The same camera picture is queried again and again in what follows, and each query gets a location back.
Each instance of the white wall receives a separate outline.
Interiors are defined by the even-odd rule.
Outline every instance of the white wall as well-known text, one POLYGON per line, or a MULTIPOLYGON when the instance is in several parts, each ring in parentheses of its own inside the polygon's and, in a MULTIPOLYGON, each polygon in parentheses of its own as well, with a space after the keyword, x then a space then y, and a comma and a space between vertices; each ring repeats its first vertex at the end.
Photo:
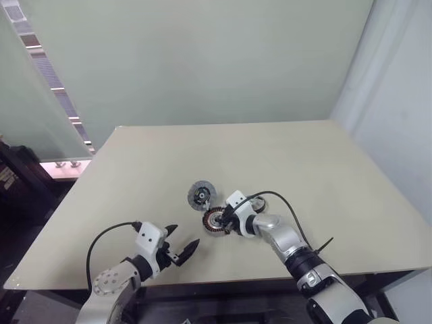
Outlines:
MULTIPOLYGON (((430 0, 377 0, 332 114, 429 224, 431 21, 430 0)), ((423 272, 387 291, 402 323, 432 323, 431 276, 423 272)))
POLYGON ((372 0, 20 0, 99 148, 118 125, 327 119, 372 0))

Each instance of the metal disc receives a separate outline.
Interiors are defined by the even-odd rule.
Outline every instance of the metal disc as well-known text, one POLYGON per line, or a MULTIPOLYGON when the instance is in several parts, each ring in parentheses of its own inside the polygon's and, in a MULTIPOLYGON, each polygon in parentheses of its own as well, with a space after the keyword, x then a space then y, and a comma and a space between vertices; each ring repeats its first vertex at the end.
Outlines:
POLYGON ((250 199, 250 204, 252 205, 254 212, 257 214, 262 213, 266 205, 264 198, 261 196, 250 199))
POLYGON ((196 211, 206 211, 215 200, 216 189, 206 180, 195 182, 189 189, 188 202, 196 211))

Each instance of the beige table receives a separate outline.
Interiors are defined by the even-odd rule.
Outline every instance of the beige table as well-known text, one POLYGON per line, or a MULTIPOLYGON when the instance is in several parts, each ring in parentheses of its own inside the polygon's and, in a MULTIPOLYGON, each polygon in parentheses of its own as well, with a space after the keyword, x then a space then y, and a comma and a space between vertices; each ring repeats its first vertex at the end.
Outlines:
MULTIPOLYGON (((197 180, 221 198, 274 190, 295 208, 313 247, 341 274, 431 266, 431 228, 332 121, 120 127, 63 200, 5 284, 7 289, 86 287, 85 258, 106 227, 135 219, 179 224, 172 246, 200 238, 195 255, 147 285, 287 277, 259 239, 208 236, 186 200, 197 180)), ((270 213, 288 210, 265 197, 270 213)), ((116 229, 92 254, 96 275, 133 253, 135 233, 116 229)))

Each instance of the black cable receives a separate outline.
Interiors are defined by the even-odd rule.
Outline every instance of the black cable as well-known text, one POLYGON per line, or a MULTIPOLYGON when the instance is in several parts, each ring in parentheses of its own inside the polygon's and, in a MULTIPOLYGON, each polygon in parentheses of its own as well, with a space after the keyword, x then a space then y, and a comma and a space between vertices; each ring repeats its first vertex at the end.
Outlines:
POLYGON ((329 243, 331 241, 333 241, 334 238, 330 238, 328 241, 326 241, 326 243, 324 243, 320 248, 315 250, 315 253, 319 254, 322 250, 324 250, 324 248, 329 245, 329 243))
POLYGON ((255 198, 257 196, 260 196, 262 194, 273 194, 273 195, 279 197, 280 199, 282 199, 282 201, 285 203, 285 205, 288 206, 288 209, 290 210, 290 212, 292 214, 292 217, 294 218, 294 221, 296 221, 296 225, 298 227, 298 230, 300 231, 300 234, 301 234, 303 240, 309 246, 311 246, 309 244, 309 241, 306 238, 306 235, 303 232, 303 229, 302 229, 302 226, 300 225, 300 222, 298 221, 296 212, 293 210, 293 208, 291 207, 290 203, 281 194, 278 194, 277 192, 266 190, 266 191, 257 192, 256 194, 253 194, 252 196, 249 196, 248 198, 246 198, 245 200, 243 200, 242 202, 240 202, 237 206, 235 206, 234 209, 231 211, 231 213, 229 213, 228 217, 231 217, 236 212, 236 210, 240 208, 240 206, 242 206, 244 203, 246 203, 246 201, 249 201, 250 199, 253 199, 253 198, 255 198))
POLYGON ((136 230, 136 228, 137 228, 137 223, 140 223, 140 222, 136 222, 136 221, 127 221, 127 222, 125 222, 125 223, 120 223, 120 224, 117 224, 117 225, 113 225, 113 226, 111 226, 111 227, 108 227, 107 229, 104 229, 101 233, 98 234, 98 236, 96 236, 96 238, 94 238, 92 244, 90 245, 90 248, 88 248, 88 252, 87 252, 87 259, 86 259, 87 286, 88 286, 88 290, 89 290, 90 292, 92 291, 92 280, 91 280, 91 278, 90 278, 90 257, 91 257, 91 255, 92 255, 92 250, 93 250, 93 247, 95 246, 97 240, 98 240, 99 238, 101 238, 101 236, 102 236, 103 234, 105 234, 105 233, 107 233, 107 232, 113 230, 114 228, 120 227, 120 226, 132 225, 132 226, 135 228, 135 230, 136 230))

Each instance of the floor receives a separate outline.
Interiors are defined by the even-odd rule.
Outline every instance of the floor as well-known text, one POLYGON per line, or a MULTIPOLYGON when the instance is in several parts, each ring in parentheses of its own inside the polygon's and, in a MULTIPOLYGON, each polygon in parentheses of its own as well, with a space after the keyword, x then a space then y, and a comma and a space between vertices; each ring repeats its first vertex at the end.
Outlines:
MULTIPOLYGON (((52 189, 61 200, 73 184, 74 182, 59 182, 52 189)), ((49 211, 45 215, 46 219, 52 213, 52 210, 49 211)), ((3 284, 15 270, 42 229, 43 222, 40 220, 35 221, 29 217, 24 218, 22 215, 15 213, 11 207, 0 208, 0 324, 11 323, 17 308, 25 300, 33 299, 33 294, 27 294, 25 291, 4 290, 3 284)))
MULTIPOLYGON (((72 324, 79 310, 66 306, 36 292, 27 292, 13 317, 14 324, 72 324)), ((301 296, 241 298, 236 301, 201 300, 200 302, 158 302, 140 309, 140 324, 181 324, 189 319, 193 324, 261 323, 311 324, 301 296), (250 318, 244 313, 252 311, 250 318)))

